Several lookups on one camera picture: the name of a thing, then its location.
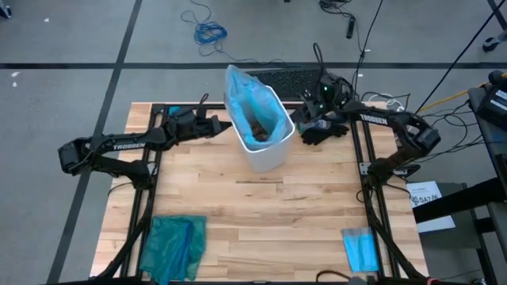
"blue cable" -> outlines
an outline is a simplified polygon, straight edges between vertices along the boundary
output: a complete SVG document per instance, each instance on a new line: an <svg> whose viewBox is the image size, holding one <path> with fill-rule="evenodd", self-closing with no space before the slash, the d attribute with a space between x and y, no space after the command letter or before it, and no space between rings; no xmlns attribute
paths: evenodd
<svg viewBox="0 0 507 285"><path fill-rule="evenodd" d="M256 59L251 59L251 58L235 59L234 57L229 55L229 53L224 51L222 41L225 40L225 38L227 38L227 30L223 26L221 26L219 23L217 23L215 21L210 21L213 13L212 13L212 10L208 6L206 6L205 4L200 4L200 3L194 2L193 0L189 0L189 1L191 3L193 3L194 5L203 6L204 8L206 8L208 10L208 16L203 21L198 21L196 18L196 14L192 10L186 10L183 13L181 13L181 15L180 15L180 19L183 22L193 24L196 26L195 32L193 34L193 40L196 42L196 44L199 45L200 56L209 56L209 55L212 55L212 54L218 52L218 53L227 55L230 59L234 60L235 62L240 63L240 62L244 62L244 61L253 61L255 63L259 63L259 61L257 61ZM192 14L193 19L192 18L190 20L184 19L184 16L187 13ZM209 45L213 46L213 51L211 51L209 53L203 53L202 48L205 46L209 46ZM276 61L279 61L280 63L287 65L287 67L288 67L288 64L282 59L273 59L267 63L263 63L262 65L274 63Z"/></svg>

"trash bag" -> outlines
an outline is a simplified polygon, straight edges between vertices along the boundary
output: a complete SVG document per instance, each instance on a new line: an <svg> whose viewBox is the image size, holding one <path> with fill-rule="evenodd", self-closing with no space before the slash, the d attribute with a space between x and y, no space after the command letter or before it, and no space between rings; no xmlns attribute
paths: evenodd
<svg viewBox="0 0 507 285"><path fill-rule="evenodd" d="M270 88L230 65L225 90L227 111L249 150L262 150L284 139L288 117ZM264 141L254 137L252 126L257 122L267 132Z"/></svg>
<svg viewBox="0 0 507 285"><path fill-rule="evenodd" d="M158 284L170 280L195 280L206 251L205 216L157 216L153 218L139 268Z"/></svg>

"black keyboard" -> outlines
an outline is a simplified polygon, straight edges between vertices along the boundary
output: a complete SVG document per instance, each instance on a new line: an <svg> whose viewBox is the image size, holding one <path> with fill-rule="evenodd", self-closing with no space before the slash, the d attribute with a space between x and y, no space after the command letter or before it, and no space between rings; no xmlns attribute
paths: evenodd
<svg viewBox="0 0 507 285"><path fill-rule="evenodd" d="M271 86L282 101L300 101L298 94L312 90L319 80L320 69L284 68L248 71L260 82Z"/></svg>

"white trash bin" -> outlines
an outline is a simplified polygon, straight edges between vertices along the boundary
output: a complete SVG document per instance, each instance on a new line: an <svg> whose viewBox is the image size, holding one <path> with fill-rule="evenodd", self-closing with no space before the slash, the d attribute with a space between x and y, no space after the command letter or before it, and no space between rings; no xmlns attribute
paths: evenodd
<svg viewBox="0 0 507 285"><path fill-rule="evenodd" d="M246 159L248 160L252 170L256 173L267 172L285 163L292 145L292 136L294 135L295 132L294 123L292 122L291 117L288 115L287 110L284 108L284 105L280 101L280 98L276 95L273 88L271 88L270 86L267 87L271 89L273 96L276 98L276 101L278 102L280 107L285 111L285 115L287 116L285 136L281 140L281 142L262 150L249 150L246 147L242 136L239 134L239 131L236 125L234 124L234 121L231 119L232 126L239 137L239 141L241 142L243 149L245 150ZM229 110L230 109L228 108L227 113L229 117L232 118L231 114L229 113Z"/></svg>

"wooden table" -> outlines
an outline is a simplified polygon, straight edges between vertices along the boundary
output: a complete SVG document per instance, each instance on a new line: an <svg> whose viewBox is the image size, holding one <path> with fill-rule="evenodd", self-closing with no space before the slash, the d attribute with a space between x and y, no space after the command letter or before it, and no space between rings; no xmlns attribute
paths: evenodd
<svg viewBox="0 0 507 285"><path fill-rule="evenodd" d="M151 103L133 103L125 131L145 131L150 110ZM208 111L214 114L228 120L223 110ZM390 128L371 125L371 133L377 157L396 151ZM360 137L364 141L361 126ZM367 159L364 142L362 149ZM122 151L120 159L141 155L141 150ZM356 200L360 181L350 134L318 146L305 145L295 136L284 165L253 173L231 127L213 139L184 142L164 152L159 171L154 215L208 216L207 250L198 280L314 281L323 269L351 274L341 229L368 223L364 205ZM121 177L112 186L124 182L128 179ZM405 187L398 179L390 184ZM395 242L427 275L408 195L387 186L384 195ZM91 276L101 272L124 243L133 197L131 185L111 193ZM138 251L139 245L133 249L131 275ZM328 275L322 280L341 279Z"/></svg>

